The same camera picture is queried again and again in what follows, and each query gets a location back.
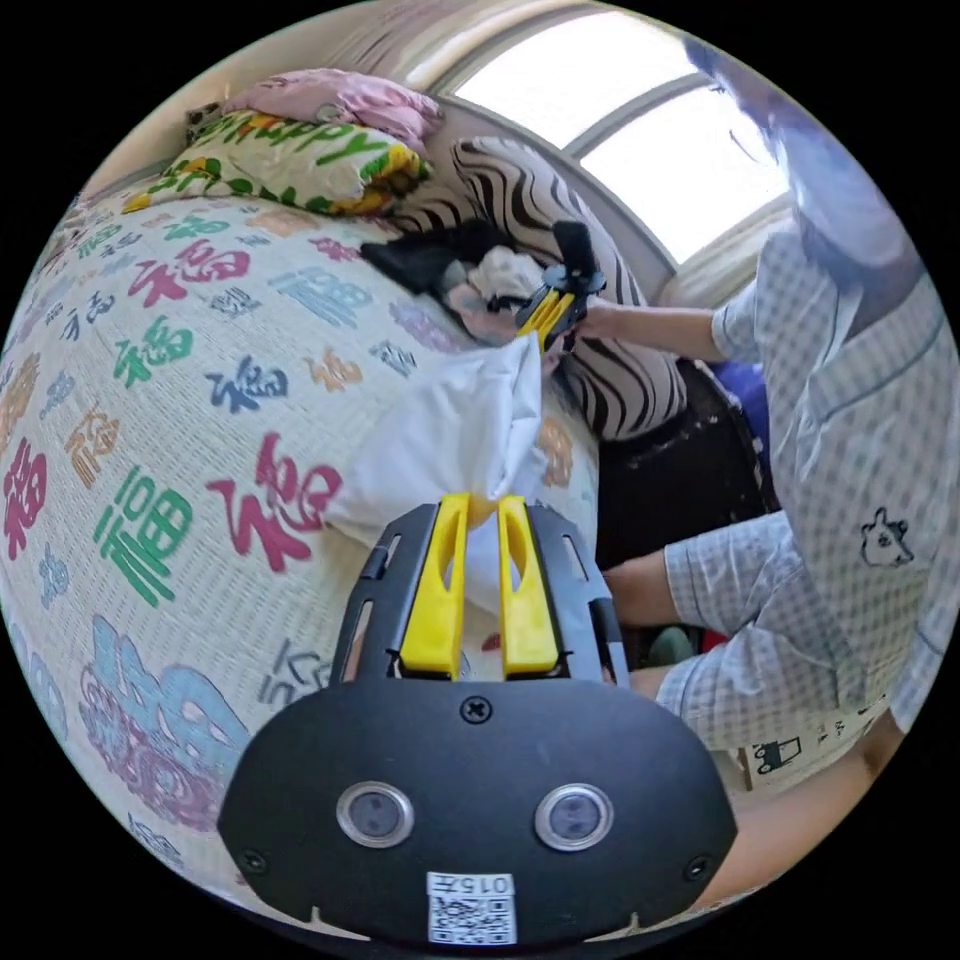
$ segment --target printed bedsheet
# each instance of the printed bedsheet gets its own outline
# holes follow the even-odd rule
[[[238,198],[121,215],[142,188],[84,212],[14,318],[0,599],[107,808],[183,876],[277,916],[216,834],[224,790],[254,731],[327,681],[366,557],[324,525],[341,473],[471,343],[359,258],[388,224]],[[546,499],[592,546],[596,446],[553,395],[541,444]],[[465,674],[499,676],[496,629],[467,610]]]

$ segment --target window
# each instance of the window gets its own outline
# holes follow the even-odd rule
[[[582,164],[678,263],[787,189],[757,129],[706,89],[638,117]]]
[[[521,41],[456,94],[563,148],[628,100],[694,72],[669,34],[625,13],[600,13]]]
[[[753,124],[637,15],[571,12],[452,92],[570,149],[677,263],[787,190]]]

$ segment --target black cloth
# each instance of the black cloth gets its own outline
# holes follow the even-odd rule
[[[417,296],[433,293],[451,263],[480,263],[494,247],[516,249],[492,223],[474,219],[455,227],[407,233],[388,243],[364,243],[360,255]]]

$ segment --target zebra-striped pillow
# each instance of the zebra-striped pillow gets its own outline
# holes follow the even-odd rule
[[[459,227],[477,216],[469,197],[445,183],[427,180],[393,208],[390,221],[404,233],[426,233]]]
[[[590,230],[607,278],[603,296],[646,304],[603,225],[540,154],[500,137],[458,140],[451,149],[457,176],[483,216],[512,237],[521,252],[541,263],[558,263],[553,224],[580,220]],[[616,340],[577,340],[564,364],[587,422],[604,440],[640,436],[686,408],[686,385],[670,354]]]

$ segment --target person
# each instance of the person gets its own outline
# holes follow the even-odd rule
[[[795,229],[767,241],[755,280],[720,310],[598,301],[580,335],[759,363],[782,509],[605,575],[623,624],[730,638],[637,671],[634,689],[711,750],[794,742],[796,779],[837,756],[817,749],[834,729],[849,749],[885,705],[906,732],[936,675],[960,608],[960,359],[916,249],[862,168],[748,68],[686,47],[760,127]]]
[[[864,798],[903,742],[889,710],[838,760],[736,811],[737,836],[691,912],[764,887],[802,860]]]

